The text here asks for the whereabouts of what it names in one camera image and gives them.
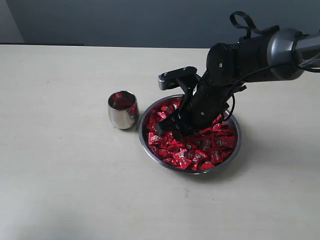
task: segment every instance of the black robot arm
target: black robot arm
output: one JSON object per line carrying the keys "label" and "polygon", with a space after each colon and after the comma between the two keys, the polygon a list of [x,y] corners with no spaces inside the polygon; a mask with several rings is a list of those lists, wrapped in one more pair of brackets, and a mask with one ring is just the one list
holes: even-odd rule
{"label": "black robot arm", "polygon": [[[247,26],[236,21],[242,17]],[[237,43],[218,43],[208,52],[202,77],[195,67],[184,67],[159,76],[161,90],[181,87],[184,96],[179,108],[156,126],[160,134],[191,135],[211,125],[229,105],[234,93],[246,89],[245,83],[294,80],[304,71],[320,72],[320,34],[305,35],[279,26],[258,30],[241,11],[230,16],[231,23],[246,29]]]}

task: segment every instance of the cup rim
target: cup rim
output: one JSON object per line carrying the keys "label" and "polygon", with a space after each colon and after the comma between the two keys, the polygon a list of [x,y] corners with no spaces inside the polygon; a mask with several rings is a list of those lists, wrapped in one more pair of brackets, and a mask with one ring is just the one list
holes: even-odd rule
{"label": "cup rim", "polygon": [[[131,94],[131,95],[134,97],[134,103],[132,104],[131,107],[128,107],[128,108],[125,108],[125,109],[116,109],[116,108],[112,107],[112,106],[109,104],[110,98],[111,98],[113,95],[119,94],[119,93],[129,93],[129,94]],[[111,108],[112,110],[115,110],[115,111],[119,111],[119,112],[121,112],[121,111],[127,111],[127,110],[133,108],[136,104],[137,104],[137,97],[136,97],[136,95],[134,95],[132,92],[127,91],[127,90],[115,91],[115,92],[112,93],[112,94],[109,96],[109,98],[108,98],[108,106],[109,106],[109,108]]]}

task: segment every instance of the black strap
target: black strap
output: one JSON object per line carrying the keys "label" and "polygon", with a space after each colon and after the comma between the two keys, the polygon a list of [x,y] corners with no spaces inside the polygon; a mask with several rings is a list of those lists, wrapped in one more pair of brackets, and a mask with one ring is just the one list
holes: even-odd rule
{"label": "black strap", "polygon": [[[243,18],[247,26],[240,25],[236,20],[236,16]],[[266,35],[270,33],[275,33],[280,29],[278,25],[275,25],[272,27],[268,27],[267,29],[262,31],[258,30],[254,21],[251,19],[251,17],[243,11],[235,11],[234,13],[232,13],[230,15],[230,21],[232,25],[235,26],[237,29],[246,29],[246,36],[245,36],[246,39],[251,38],[251,31],[258,35]]]}

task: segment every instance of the bowl rim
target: bowl rim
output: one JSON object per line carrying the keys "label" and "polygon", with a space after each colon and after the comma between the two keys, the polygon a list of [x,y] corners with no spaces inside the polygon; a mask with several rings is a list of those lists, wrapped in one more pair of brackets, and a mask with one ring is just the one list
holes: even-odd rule
{"label": "bowl rim", "polygon": [[157,158],[153,152],[149,149],[148,145],[145,142],[144,136],[143,136],[143,122],[145,120],[145,117],[147,116],[147,114],[149,113],[149,111],[157,104],[163,102],[164,100],[170,99],[170,98],[179,98],[179,97],[183,97],[183,94],[175,94],[175,95],[170,95],[170,96],[166,96],[163,97],[161,99],[159,99],[158,101],[154,102],[153,104],[151,104],[142,114],[141,118],[140,118],[140,122],[139,122],[139,128],[138,128],[138,134],[139,134],[139,139],[140,142],[142,144],[143,149],[146,151],[146,153],[154,160],[156,161],[158,164],[162,165],[163,167],[167,168],[167,169],[171,169],[175,172],[178,173],[182,173],[182,174],[189,174],[189,175],[199,175],[199,174],[205,174],[205,173],[209,173],[209,172],[214,172],[214,171],[218,171],[221,168],[225,167],[226,165],[228,165],[234,158],[235,156],[238,154],[240,147],[241,147],[241,142],[242,142],[242,133],[241,133],[241,129],[240,129],[240,125],[237,121],[237,119],[234,117],[234,115],[232,115],[230,117],[230,120],[234,122],[235,125],[235,129],[237,131],[237,142],[236,142],[236,146],[232,152],[232,154],[221,164],[211,167],[209,169],[205,169],[205,170],[189,170],[189,169],[180,169],[177,168],[175,166],[172,166],[164,161],[162,161],[161,159]]}

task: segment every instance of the table surface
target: table surface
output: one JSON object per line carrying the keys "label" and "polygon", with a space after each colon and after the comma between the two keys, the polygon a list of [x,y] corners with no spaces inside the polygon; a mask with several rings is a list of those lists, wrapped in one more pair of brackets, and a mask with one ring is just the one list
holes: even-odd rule
{"label": "table surface", "polygon": [[143,113],[182,92],[158,74],[202,74],[207,52],[0,45],[0,239],[319,239],[319,75],[237,93],[242,146],[211,174],[160,166],[109,122],[111,93]]}

